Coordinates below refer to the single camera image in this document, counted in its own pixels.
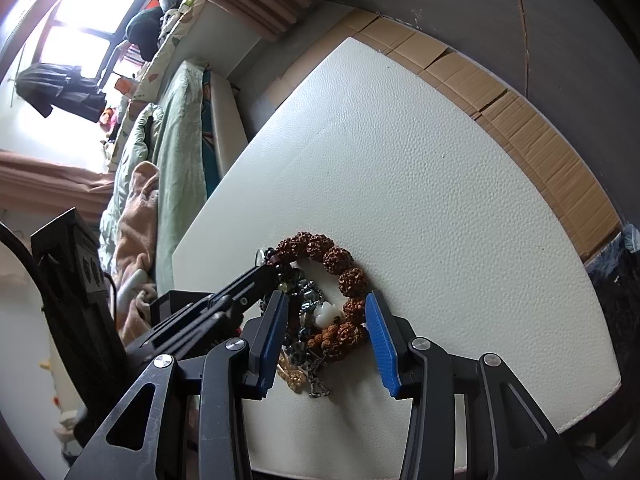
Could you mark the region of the pink fleece blanket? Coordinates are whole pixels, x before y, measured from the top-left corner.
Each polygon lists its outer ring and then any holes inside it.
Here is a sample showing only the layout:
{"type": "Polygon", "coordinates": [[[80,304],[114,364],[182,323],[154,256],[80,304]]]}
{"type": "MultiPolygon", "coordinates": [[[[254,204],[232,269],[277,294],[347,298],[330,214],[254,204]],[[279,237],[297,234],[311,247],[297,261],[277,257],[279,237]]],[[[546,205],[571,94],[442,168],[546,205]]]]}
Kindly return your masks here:
{"type": "Polygon", "coordinates": [[[151,328],[151,304],[157,298],[152,270],[159,183],[157,166],[152,162],[140,162],[132,172],[129,195],[119,220],[115,250],[115,321],[124,346],[151,328]]]}

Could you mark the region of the dark bead jewelry pile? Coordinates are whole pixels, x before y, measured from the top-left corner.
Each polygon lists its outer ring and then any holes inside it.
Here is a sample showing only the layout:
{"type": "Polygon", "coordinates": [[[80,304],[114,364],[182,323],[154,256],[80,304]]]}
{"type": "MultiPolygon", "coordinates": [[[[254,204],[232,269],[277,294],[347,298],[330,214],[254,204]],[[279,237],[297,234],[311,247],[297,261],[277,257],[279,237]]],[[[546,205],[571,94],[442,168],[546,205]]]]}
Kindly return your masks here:
{"type": "Polygon", "coordinates": [[[278,290],[288,296],[288,324],[278,359],[278,376],[296,394],[307,393],[311,399],[328,396],[330,389],[320,378],[326,359],[320,344],[312,342],[322,333],[314,322],[314,314],[326,297],[303,269],[295,262],[280,260],[272,247],[258,249],[255,264],[275,266],[278,290]]]}

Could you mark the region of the floral window seat cushion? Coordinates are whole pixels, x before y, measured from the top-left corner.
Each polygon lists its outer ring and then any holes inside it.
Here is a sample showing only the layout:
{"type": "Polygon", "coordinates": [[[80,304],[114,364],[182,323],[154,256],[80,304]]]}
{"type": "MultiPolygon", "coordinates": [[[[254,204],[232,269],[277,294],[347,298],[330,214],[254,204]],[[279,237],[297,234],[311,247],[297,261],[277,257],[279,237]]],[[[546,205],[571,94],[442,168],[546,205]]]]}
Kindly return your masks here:
{"type": "Polygon", "coordinates": [[[126,106],[122,120],[116,130],[115,141],[104,148],[108,160],[108,170],[114,172],[119,163],[122,150],[140,112],[149,104],[156,103],[160,97],[164,80],[168,78],[168,67],[176,56],[181,40],[186,38],[193,24],[201,14],[206,0],[182,0],[178,9],[168,12],[168,23],[160,33],[160,47],[151,62],[146,62],[137,84],[126,96],[126,106]]]}

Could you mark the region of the white bed frame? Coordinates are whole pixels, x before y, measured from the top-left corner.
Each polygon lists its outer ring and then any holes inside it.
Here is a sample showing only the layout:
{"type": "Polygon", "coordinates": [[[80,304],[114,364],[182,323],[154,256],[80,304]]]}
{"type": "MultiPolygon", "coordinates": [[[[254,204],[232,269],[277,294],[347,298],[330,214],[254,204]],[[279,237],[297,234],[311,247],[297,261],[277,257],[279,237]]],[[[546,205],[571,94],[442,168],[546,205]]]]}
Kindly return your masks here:
{"type": "Polygon", "coordinates": [[[246,149],[247,137],[230,82],[212,73],[209,89],[214,150],[222,179],[246,149]]]}

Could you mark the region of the black hanging clothes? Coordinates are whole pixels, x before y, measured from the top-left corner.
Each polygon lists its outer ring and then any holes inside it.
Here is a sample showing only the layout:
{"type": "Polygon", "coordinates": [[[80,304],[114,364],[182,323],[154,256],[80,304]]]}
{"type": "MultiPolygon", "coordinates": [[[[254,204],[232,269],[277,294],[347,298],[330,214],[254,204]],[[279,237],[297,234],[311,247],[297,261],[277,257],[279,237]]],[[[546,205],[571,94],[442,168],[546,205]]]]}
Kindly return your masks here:
{"type": "Polygon", "coordinates": [[[16,93],[43,118],[54,108],[98,122],[106,95],[93,78],[82,76],[79,66],[35,63],[15,79],[16,93]]]}

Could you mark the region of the brown cardboard floor sheet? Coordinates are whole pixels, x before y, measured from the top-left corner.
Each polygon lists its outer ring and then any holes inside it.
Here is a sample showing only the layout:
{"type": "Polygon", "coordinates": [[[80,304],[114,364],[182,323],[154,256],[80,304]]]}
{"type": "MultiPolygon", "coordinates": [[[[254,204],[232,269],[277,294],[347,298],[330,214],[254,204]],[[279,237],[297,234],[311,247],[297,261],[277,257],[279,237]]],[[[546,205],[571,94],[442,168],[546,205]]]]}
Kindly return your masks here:
{"type": "Polygon", "coordinates": [[[470,116],[532,181],[582,261],[620,232],[620,217],[574,148],[529,102],[446,44],[388,18],[352,10],[314,40],[266,90],[273,106],[344,40],[354,38],[404,66],[470,116]]]}

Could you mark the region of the pink curtain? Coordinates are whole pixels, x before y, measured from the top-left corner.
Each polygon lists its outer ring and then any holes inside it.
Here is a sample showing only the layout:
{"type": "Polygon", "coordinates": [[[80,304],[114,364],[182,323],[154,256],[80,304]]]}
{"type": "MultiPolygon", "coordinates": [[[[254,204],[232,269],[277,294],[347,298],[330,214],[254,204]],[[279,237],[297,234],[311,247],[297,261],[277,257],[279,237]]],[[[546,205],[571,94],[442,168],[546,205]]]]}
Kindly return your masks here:
{"type": "Polygon", "coordinates": [[[114,192],[115,175],[61,166],[1,151],[1,208],[26,214],[62,214],[76,208],[91,223],[100,220],[114,192]]]}

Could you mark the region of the green bed quilt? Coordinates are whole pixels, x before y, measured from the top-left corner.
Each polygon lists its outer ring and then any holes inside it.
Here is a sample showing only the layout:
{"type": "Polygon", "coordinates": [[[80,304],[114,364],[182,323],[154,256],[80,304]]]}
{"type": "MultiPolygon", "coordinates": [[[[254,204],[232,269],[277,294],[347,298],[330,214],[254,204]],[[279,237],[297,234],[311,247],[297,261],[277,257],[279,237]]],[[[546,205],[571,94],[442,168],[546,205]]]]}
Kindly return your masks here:
{"type": "Polygon", "coordinates": [[[147,160],[160,170],[154,281],[163,295],[174,288],[172,254],[207,198],[201,108],[204,67],[184,61],[158,104],[147,105],[129,133],[116,169],[114,191],[100,219],[100,263],[116,270],[118,224],[132,170],[147,160]]]}

